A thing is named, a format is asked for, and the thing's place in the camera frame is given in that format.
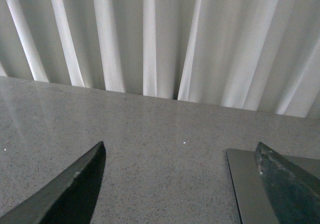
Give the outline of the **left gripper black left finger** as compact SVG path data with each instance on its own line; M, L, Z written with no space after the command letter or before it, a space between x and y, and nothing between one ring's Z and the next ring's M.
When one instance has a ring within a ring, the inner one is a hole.
M100 192L106 149L100 141L41 190L0 218L2 224L88 224Z

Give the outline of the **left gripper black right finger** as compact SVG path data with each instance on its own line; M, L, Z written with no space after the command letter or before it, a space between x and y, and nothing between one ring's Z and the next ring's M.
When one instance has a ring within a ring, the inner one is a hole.
M259 142L254 159L263 187L280 224L320 222L320 180Z

